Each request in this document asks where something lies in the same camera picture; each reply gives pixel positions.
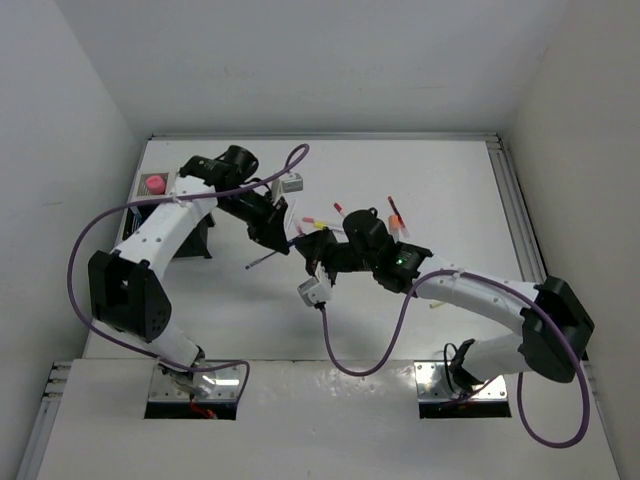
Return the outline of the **blue gel pen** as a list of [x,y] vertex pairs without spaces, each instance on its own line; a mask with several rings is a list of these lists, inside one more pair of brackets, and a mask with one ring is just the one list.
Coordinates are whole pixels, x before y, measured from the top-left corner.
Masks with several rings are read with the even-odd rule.
[[288,248],[288,250],[287,250],[285,253],[278,252],[278,251],[272,251],[271,253],[268,253],[267,255],[265,255],[265,256],[263,256],[263,257],[260,257],[260,258],[258,258],[258,259],[256,259],[256,260],[252,261],[252,262],[249,262],[248,264],[246,264],[246,265],[244,266],[244,269],[245,269],[245,270],[250,270],[250,269],[254,268],[255,266],[257,266],[257,265],[261,264],[262,262],[264,262],[264,261],[266,261],[266,260],[269,260],[270,258],[272,258],[272,257],[274,257],[274,256],[276,256],[276,255],[280,255],[280,254],[282,254],[282,255],[288,255],[288,253],[287,253],[287,252],[289,251],[289,249],[290,249],[293,245],[294,245],[293,240],[290,240],[290,241],[287,243],[287,248]]

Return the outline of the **dark red pen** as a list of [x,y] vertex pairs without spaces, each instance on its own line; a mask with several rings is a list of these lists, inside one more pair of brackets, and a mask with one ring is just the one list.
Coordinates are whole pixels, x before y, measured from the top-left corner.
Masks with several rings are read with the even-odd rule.
[[403,234],[402,234],[402,236],[401,236],[401,237],[409,238],[409,237],[410,237],[410,234],[409,234],[408,227],[407,227],[407,225],[406,225],[406,223],[405,223],[405,221],[404,221],[404,218],[403,218],[403,217],[402,217],[402,215],[400,214],[400,211],[399,211],[399,209],[398,209],[398,207],[397,207],[397,205],[396,205],[396,203],[395,203],[395,201],[394,201],[393,197],[392,197],[392,196],[388,196],[388,197],[387,197],[387,201],[388,201],[388,203],[389,203],[389,205],[390,205],[390,208],[391,208],[392,214],[395,214],[395,215],[397,215],[397,216],[399,217],[399,220],[400,220],[400,222],[401,222],[401,225],[402,225],[402,227],[404,228],[404,232],[403,232]]

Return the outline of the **pink eraser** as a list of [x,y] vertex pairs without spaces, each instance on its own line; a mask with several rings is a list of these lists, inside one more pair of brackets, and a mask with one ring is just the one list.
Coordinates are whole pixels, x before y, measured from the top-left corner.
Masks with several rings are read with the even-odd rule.
[[166,179],[163,175],[149,175],[145,178],[144,185],[151,196],[164,195],[166,192]]

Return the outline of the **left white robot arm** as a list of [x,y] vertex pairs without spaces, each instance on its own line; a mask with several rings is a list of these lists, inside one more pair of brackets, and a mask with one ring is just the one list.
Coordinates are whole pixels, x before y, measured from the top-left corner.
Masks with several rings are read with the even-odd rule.
[[219,208],[245,222],[255,243],[289,252],[281,188],[259,194],[248,185],[258,166],[250,151],[236,145],[213,159],[192,157],[180,168],[167,202],[111,252],[98,251],[89,260],[93,318],[136,339],[179,377],[192,378],[203,352],[172,325],[161,281],[193,231]]

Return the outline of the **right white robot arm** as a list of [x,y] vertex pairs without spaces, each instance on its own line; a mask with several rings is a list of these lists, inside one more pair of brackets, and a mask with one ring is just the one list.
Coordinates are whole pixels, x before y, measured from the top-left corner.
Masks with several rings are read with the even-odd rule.
[[508,334],[468,339],[449,365],[462,391],[500,375],[535,372],[562,384],[573,381],[595,329],[569,283],[511,281],[465,270],[429,249],[396,239],[375,209],[357,210],[342,223],[338,241],[329,229],[294,240],[309,274],[334,286],[340,273],[369,272],[384,289],[440,301],[497,322]]

